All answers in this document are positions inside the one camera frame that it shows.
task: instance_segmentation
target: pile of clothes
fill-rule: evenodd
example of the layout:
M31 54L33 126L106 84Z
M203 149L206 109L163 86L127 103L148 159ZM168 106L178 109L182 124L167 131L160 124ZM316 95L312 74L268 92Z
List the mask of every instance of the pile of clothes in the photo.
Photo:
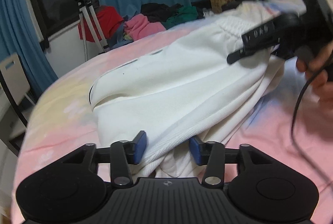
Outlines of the pile of clothes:
M128 20L121 17L112 6L101 6L96 9L96 16L111 49L140 40L146 36L165 31L173 26L204 18L203 11L195 6L180 4L171 7L165 4L148 3L141 7L141 13ZM97 28L94 29L101 40ZM78 25L81 40L81 24ZM87 41L94 42L93 36L84 20Z

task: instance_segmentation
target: black window frame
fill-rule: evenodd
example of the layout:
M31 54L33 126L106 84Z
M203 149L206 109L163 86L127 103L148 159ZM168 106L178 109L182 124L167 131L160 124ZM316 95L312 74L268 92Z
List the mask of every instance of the black window frame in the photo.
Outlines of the black window frame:
M57 23L57 25L54 25L51 28L47 28L45 23L45 16L47 16L46 10L44 9L42 5L42 0L30 0L32 9L34 11L34 14L36 16L37 23L39 25L39 28L41 30L41 33L43 35L43 38L45 41L48 41L48 37L54 35L55 33L59 32L60 30L70 26L71 24L77 22L79 20L79 12L77 15L70 16L66 18L65 20L62 20L61 22ZM99 6L99 2L93 4L94 7Z

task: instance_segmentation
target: chair backrest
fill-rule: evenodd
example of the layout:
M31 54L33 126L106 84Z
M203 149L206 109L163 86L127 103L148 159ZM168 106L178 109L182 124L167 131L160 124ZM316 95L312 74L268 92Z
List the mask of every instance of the chair backrest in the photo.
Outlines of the chair backrest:
M20 59L16 53L0 62L0 71L16 104L20 104L30 90Z

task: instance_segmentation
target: finger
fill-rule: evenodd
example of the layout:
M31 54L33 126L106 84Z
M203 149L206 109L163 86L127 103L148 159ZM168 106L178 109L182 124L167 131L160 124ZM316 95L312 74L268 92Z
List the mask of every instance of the finger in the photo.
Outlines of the finger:
M320 100L333 99L333 82L313 88L313 92L320 97Z
M303 73L307 70L307 65L301 59L297 59L296 61L296 68L299 72Z
M327 61L327 59L332 53L332 50L333 50L333 42L329 43L320 50L316 58L309 63L309 68L312 71L317 71Z
M305 72L305 77L307 80L309 80L312 77L313 73L311 71ZM311 83L311 86L313 88L316 88L318 86L323 86L327 83L328 75L325 70L323 70Z
M333 99L319 100L319 106L326 110L333 110Z

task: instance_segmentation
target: bed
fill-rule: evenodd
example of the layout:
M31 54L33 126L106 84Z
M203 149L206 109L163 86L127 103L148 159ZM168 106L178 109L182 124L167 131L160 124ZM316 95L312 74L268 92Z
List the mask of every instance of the bed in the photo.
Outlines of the bed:
M245 3L241 10L250 19L253 14L261 14L262 19L266 20L281 10L291 8L300 10L298 5L286 0ZM88 100L89 89L94 81L103 73L170 45L218 17L182 24L99 55L47 89L31 114L18 159L13 187L13 224L24 220L15 201L15 190L24 178L85 143L94 142L100 147L96 118ZM295 69L295 60L288 61L278 87L260 99L248 119L227 142L227 147L237 148L241 143L249 143L309 177L320 191L319 204L312 220L317 224L327 224L332 218L331 190L298 155L289 137L293 106L304 83L304 76ZM316 100L308 90L297 118L296 138L317 165L333 178L333 167L330 165L333 157L333 113L318 109ZM225 173L225 180L231 180L236 176L235 166L227 165ZM108 165L100 165L98 174L109 181Z

